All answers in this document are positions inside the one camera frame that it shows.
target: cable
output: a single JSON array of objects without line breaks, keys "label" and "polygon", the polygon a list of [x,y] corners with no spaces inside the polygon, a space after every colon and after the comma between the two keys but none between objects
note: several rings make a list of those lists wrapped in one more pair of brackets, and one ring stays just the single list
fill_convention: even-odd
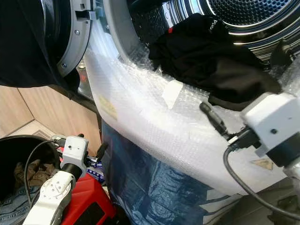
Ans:
[{"label": "cable", "polygon": [[44,142],[41,142],[40,144],[38,144],[33,150],[32,152],[30,153],[30,155],[28,156],[28,159],[26,161],[26,164],[25,164],[25,168],[24,168],[24,186],[25,186],[25,192],[26,192],[26,195],[27,195],[27,198],[28,198],[28,203],[29,205],[31,205],[31,197],[30,197],[30,193],[29,193],[29,190],[28,190],[28,181],[27,181],[27,172],[28,172],[28,166],[29,166],[29,162],[30,162],[30,158],[32,157],[33,153],[43,144],[45,143],[49,143],[49,142],[54,142],[54,140],[48,140],[48,141],[44,141]]},{"label": "cable", "polygon": [[31,203],[30,203],[30,206],[29,206],[29,209],[30,209],[30,210],[31,210],[31,208],[33,207],[34,202],[36,201],[37,197],[39,196],[39,191],[40,191],[40,189],[37,190],[37,192],[34,194],[32,200],[31,200]]},{"label": "cable", "polygon": [[229,165],[229,161],[228,161],[228,156],[230,154],[230,152],[234,151],[234,148],[232,148],[231,146],[228,146],[228,148],[226,149],[226,151],[224,152],[223,155],[223,162],[224,165],[227,169],[227,171],[229,172],[229,174],[235,179],[235,181],[250,195],[252,195],[260,204],[262,204],[263,206],[265,206],[266,208],[279,213],[283,216],[292,218],[292,219],[296,219],[296,220],[300,220],[300,215],[295,214],[295,213],[291,213],[285,210],[282,210],[274,205],[271,205],[270,203],[267,203],[266,201],[264,201],[257,193],[255,193],[247,184],[245,184],[240,178],[239,176],[233,171],[233,169],[231,168],[231,166]]}]

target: screw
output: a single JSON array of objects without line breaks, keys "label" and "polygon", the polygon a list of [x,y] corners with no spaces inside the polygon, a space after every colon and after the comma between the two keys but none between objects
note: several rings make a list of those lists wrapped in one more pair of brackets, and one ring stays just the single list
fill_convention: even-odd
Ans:
[{"label": "screw", "polygon": [[275,135],[278,131],[276,129],[272,129],[270,132]]}]

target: black garment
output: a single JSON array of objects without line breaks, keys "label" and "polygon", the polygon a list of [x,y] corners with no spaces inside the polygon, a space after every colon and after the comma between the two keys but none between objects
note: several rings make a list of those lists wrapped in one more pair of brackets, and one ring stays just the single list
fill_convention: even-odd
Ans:
[{"label": "black garment", "polygon": [[149,58],[177,80],[209,91],[213,105],[232,110],[281,90],[249,49],[233,44],[215,16],[193,14],[170,28],[150,45]]},{"label": "black garment", "polygon": [[1,1],[0,34],[0,85],[56,84],[77,92],[79,75],[76,70],[64,79],[46,48],[40,0]]}]

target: stainless steel drum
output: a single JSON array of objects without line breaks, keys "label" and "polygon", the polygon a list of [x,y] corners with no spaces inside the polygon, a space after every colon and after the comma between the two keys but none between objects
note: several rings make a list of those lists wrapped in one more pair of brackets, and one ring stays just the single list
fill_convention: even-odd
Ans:
[{"label": "stainless steel drum", "polygon": [[192,13],[217,15],[227,24],[235,44],[245,45],[262,60],[268,61],[281,39],[295,54],[300,51],[300,0],[172,0],[164,4],[173,23]]}]

